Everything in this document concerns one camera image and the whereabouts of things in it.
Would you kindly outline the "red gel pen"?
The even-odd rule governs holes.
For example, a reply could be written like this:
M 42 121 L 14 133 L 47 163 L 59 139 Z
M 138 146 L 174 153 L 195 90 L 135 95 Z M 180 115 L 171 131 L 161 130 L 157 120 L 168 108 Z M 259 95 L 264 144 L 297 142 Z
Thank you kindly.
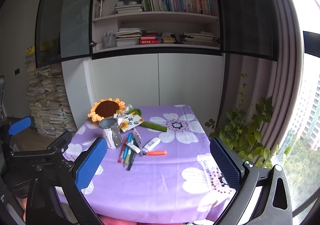
M 121 163 L 123 158 L 124 158 L 124 151 L 125 151 L 125 148 L 126 148 L 126 142 L 127 142 L 127 137 L 125 136 L 124 140 L 123 140 L 123 144 L 121 146 L 121 150 L 120 150 L 120 155 L 119 155 L 119 159 L 118 159 L 119 163 Z

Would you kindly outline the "light green pen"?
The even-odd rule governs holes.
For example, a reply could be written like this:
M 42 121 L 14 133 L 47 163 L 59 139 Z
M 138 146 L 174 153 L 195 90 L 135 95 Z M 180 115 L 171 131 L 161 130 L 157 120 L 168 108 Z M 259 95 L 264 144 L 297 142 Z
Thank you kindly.
M 127 167 L 129 165 L 133 153 L 134 152 L 131 149 L 128 149 L 127 155 L 126 155 L 125 161 L 124 161 L 124 166 L 125 167 Z

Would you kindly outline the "grey white pen holder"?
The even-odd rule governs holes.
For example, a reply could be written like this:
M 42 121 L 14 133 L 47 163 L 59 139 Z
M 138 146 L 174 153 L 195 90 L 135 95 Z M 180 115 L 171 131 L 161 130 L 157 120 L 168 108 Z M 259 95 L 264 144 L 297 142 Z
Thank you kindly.
M 105 118 L 99 122 L 99 127 L 102 129 L 103 138 L 107 141 L 109 149 L 119 148 L 123 144 L 120 134 L 120 127 L 116 118 Z

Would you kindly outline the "black pen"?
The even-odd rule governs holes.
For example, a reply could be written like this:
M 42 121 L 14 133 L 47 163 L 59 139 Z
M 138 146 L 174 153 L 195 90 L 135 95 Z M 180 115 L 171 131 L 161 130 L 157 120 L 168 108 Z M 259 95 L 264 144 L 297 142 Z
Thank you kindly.
M 136 157 L 136 152 L 131 150 L 131 156 L 130 156 L 130 160 L 129 160 L 129 164 L 127 166 L 127 171 L 130 171 L 132 166 L 133 166 L 133 162 L 135 160 L 135 157 Z

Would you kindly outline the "white eraser block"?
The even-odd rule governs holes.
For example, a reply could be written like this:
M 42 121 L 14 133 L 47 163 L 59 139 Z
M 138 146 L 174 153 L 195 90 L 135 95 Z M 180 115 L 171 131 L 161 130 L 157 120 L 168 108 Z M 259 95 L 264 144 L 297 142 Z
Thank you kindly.
M 141 152 L 140 148 L 138 148 L 137 146 L 134 145 L 134 143 L 131 142 L 127 142 L 126 145 L 135 153 L 139 154 Z

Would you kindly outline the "blue pen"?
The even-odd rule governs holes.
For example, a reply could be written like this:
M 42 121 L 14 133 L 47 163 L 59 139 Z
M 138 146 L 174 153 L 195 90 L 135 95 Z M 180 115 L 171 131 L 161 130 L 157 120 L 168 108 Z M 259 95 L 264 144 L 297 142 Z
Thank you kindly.
M 129 133 L 128 137 L 127 137 L 127 142 L 131 142 L 132 141 L 132 133 Z M 124 151 L 124 161 L 125 161 L 125 157 L 127 155 L 127 151 L 128 149 L 130 149 L 127 145 L 126 145 L 126 148 L 125 148 L 125 151 Z

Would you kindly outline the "translucent frosted pen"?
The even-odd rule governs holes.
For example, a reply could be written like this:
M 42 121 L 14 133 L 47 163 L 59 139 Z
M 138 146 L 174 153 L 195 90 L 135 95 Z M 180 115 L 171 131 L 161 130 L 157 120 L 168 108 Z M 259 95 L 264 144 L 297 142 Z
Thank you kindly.
M 140 150 L 140 155 L 144 156 L 145 152 L 144 152 L 143 147 L 142 147 L 141 142 L 140 142 L 140 135 L 138 134 L 138 132 L 136 131 L 135 128 L 133 128 L 133 135 L 134 135 L 135 141 L 136 141 L 136 143 L 138 145 L 138 148 Z

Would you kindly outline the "orange utility knife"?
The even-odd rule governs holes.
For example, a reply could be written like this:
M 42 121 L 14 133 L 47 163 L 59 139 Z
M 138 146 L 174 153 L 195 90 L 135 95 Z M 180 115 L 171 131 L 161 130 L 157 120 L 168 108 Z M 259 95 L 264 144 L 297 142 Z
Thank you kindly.
M 167 151 L 166 150 L 155 150 L 152 152 L 146 152 L 145 154 L 147 156 L 160 156 L 160 155 L 166 155 Z

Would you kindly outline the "stack of old books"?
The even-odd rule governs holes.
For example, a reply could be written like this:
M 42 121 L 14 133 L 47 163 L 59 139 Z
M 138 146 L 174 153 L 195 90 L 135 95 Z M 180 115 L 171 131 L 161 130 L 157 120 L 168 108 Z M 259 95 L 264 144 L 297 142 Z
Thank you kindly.
M 66 94 L 60 63 L 36 68 L 35 48 L 26 51 L 27 99 L 40 135 L 57 138 L 65 131 L 77 132 Z

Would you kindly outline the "green potted vine plant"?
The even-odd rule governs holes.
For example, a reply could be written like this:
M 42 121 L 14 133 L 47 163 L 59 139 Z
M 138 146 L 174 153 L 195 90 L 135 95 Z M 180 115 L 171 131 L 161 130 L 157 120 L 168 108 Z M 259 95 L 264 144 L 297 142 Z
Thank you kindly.
M 271 96 L 261 97 L 258 103 L 251 103 L 245 110 L 246 79 L 248 79 L 248 74 L 242 72 L 240 75 L 242 85 L 238 91 L 240 101 L 235 108 L 226 112 L 225 124 L 219 127 L 210 118 L 204 125 L 212 130 L 209 133 L 210 140 L 220 138 L 227 148 L 236 153 L 240 159 L 253 161 L 256 157 L 256 167 L 270 169 L 272 168 L 272 157 L 280 155 L 280 147 L 278 143 L 275 143 L 275 152 L 272 153 L 272 150 L 263 144 L 261 127 L 272 120 L 273 98 Z

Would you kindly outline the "crochet sunflower with green stem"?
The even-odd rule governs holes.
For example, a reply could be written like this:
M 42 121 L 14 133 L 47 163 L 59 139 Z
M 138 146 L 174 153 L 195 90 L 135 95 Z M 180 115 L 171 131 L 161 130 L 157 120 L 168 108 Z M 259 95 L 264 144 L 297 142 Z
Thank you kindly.
M 119 98 L 108 98 L 106 100 L 101 99 L 99 102 L 95 102 L 88 113 L 88 118 L 90 118 L 92 122 L 100 122 L 105 118 L 114 117 L 118 120 L 118 124 L 120 126 L 126 115 L 132 112 L 135 112 L 142 117 L 142 111 L 140 109 L 134 108 L 131 104 L 127 105 Z M 168 127 L 161 124 L 148 122 L 146 120 L 144 120 L 144 122 L 139 126 L 143 126 L 155 131 L 168 131 Z

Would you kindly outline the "sunflower gift tag card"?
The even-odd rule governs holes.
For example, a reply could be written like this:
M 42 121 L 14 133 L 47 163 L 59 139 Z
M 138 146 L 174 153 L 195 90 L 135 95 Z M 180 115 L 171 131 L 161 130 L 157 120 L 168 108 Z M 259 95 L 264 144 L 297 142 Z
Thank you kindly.
M 139 116 L 137 113 L 132 112 L 124 118 L 120 125 L 120 129 L 123 132 L 127 132 L 130 129 L 135 128 L 136 126 L 142 124 L 144 122 L 144 119 Z

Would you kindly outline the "pink curtain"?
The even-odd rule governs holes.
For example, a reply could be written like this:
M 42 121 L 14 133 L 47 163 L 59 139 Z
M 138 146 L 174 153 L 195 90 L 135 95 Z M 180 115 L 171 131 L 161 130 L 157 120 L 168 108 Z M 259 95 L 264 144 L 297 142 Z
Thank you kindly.
M 275 152 L 285 136 L 303 72 L 303 35 L 293 0 L 218 0 L 225 73 L 217 122 L 234 108 L 252 122 L 262 98 L 271 117 L 258 127 L 261 144 Z

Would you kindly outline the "dark glass cabinet door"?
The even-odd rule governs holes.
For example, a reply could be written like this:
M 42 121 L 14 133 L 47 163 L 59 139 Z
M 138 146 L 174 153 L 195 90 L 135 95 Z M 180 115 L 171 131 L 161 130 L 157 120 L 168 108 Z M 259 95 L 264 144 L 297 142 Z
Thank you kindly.
M 93 53 L 93 0 L 40 0 L 35 26 L 38 68 Z

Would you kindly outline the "white bookshelf cabinet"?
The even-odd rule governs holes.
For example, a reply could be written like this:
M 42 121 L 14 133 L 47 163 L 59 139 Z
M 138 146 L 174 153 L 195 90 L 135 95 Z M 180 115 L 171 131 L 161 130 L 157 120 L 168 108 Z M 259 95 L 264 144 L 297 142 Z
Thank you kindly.
M 93 104 L 191 107 L 201 124 L 220 109 L 225 58 L 217 0 L 93 0 L 93 53 L 63 61 L 77 126 Z

